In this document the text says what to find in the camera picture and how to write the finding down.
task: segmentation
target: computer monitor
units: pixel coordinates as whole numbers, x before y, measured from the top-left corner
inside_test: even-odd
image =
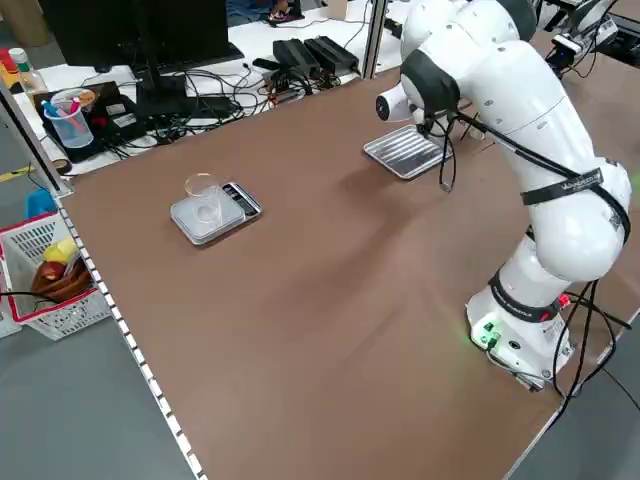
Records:
[[[40,4],[70,65],[102,71],[124,64],[136,73],[146,70],[137,85],[142,116],[200,116],[198,100],[186,96],[184,76],[160,73],[243,57],[228,40],[225,0],[41,0]],[[216,117],[230,116],[235,111],[232,106],[226,98],[206,102]]]
[[[162,73],[243,58],[229,43],[225,0],[139,0]],[[40,0],[69,65],[147,68],[134,0]]]

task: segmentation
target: white desk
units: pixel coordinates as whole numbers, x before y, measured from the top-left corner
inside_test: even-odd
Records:
[[[305,19],[296,22],[287,23],[277,28],[271,27],[267,23],[255,22],[246,25],[240,25],[229,29],[229,41],[234,43],[245,58],[240,60],[234,60],[231,62],[210,65],[207,67],[201,67],[204,70],[215,72],[218,74],[235,74],[237,77],[231,77],[227,80],[229,83],[234,84],[240,81],[240,79],[246,75],[247,69],[243,66],[243,63],[251,66],[251,63],[255,58],[272,58],[272,44],[274,40],[288,40],[290,38],[307,39],[317,37],[319,35],[326,35],[340,45],[345,45],[349,39],[362,27],[360,23],[346,23],[336,20],[327,20],[325,8],[318,8],[304,12]],[[399,1],[394,1],[389,4],[388,16],[396,21],[403,22],[407,16],[409,10],[409,4]],[[362,21],[367,22],[370,19],[372,7],[366,0],[354,0],[349,2],[349,8],[347,12],[347,20],[350,21]],[[314,21],[322,21],[315,24],[311,24]],[[287,28],[287,27],[304,27],[306,28]],[[365,45],[367,40],[369,27],[365,25],[361,32],[351,43],[349,43],[348,50],[356,55],[362,64],[364,56]],[[390,68],[397,67],[400,64],[400,41],[385,30],[383,34],[383,40],[380,47],[380,53],[378,56],[378,71],[388,70]],[[256,83],[261,78],[261,69],[251,67],[251,74],[246,77],[245,85],[251,85]],[[69,65],[57,65],[55,67],[44,68],[40,70],[45,82],[50,90],[60,90],[64,88],[77,87],[83,82],[87,85],[93,83],[102,83],[106,81],[114,81],[118,85],[133,82],[135,78],[131,74],[131,70],[125,66],[114,67],[110,72],[96,76],[96,72],[90,67],[70,67]],[[220,90],[219,82],[202,78],[191,77],[195,83],[198,93],[214,94],[222,93]],[[341,77],[342,83],[346,83],[356,78],[355,74],[346,75]],[[252,89],[252,93],[256,94],[259,98],[265,97],[258,93],[259,85],[256,85]],[[125,85],[120,87],[120,91],[135,101],[136,91],[134,85]],[[190,91],[190,95],[195,95],[195,92]],[[35,109],[31,105],[26,95],[16,95],[16,101],[23,110],[29,124],[35,131],[38,138],[43,139],[42,145],[51,159],[62,158],[64,153],[56,146],[55,143],[46,136],[46,131],[42,126],[42,121]],[[244,106],[250,106],[254,103],[254,100],[250,96],[239,96],[237,100]],[[194,120],[190,125],[197,125],[198,121]],[[135,141],[136,145],[149,145],[153,146],[154,141],[150,137],[145,137]],[[136,155],[144,150],[141,149],[126,149],[130,155]],[[87,173],[92,170],[110,165],[112,163],[120,161],[120,158],[115,154],[107,152],[93,157],[87,161],[75,164],[71,174],[78,175]]]

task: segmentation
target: marker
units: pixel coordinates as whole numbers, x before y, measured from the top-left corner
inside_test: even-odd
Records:
[[[80,99],[78,97],[73,97],[73,103],[71,104],[71,108],[69,109],[69,113],[73,115],[80,108]]]
[[[44,109],[47,111],[47,113],[49,114],[49,116],[51,117],[59,117],[60,114],[58,113],[58,110],[56,110],[53,105],[51,105],[49,102],[47,102],[46,100],[43,100],[42,102],[40,102],[40,104],[44,107]]]
[[[67,113],[64,110],[62,110],[61,108],[56,109],[53,105],[51,105],[46,100],[43,100],[41,102],[41,105],[44,107],[44,109],[47,111],[49,116],[52,118],[64,118],[67,116]],[[73,125],[75,129],[78,130],[80,133],[84,132],[84,126],[78,123],[78,121],[75,118],[67,118],[66,120],[71,125]]]

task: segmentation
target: metal pole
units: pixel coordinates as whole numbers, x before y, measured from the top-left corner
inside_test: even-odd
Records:
[[[369,36],[367,37],[367,47],[364,51],[364,66],[362,68],[362,78],[371,80],[376,73],[378,64],[378,52],[380,42],[382,42],[382,32],[384,30],[384,19],[387,12],[388,0],[373,0],[373,11],[369,23]]]
[[[13,95],[11,95],[11,92],[2,81],[0,81],[0,104],[0,122],[4,123],[14,136],[30,165],[45,181],[51,195],[54,198],[58,198],[72,193],[72,188],[63,182],[60,175],[58,175],[42,148],[38,137],[36,137],[20,107],[13,99]]]

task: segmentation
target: power adapter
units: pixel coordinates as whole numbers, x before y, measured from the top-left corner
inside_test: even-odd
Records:
[[[315,78],[320,73],[317,60],[297,38],[273,42],[273,56],[284,67],[295,69],[306,77]]]
[[[329,37],[310,38],[304,41],[304,45],[316,58],[323,70],[336,77],[358,72],[358,57]]]

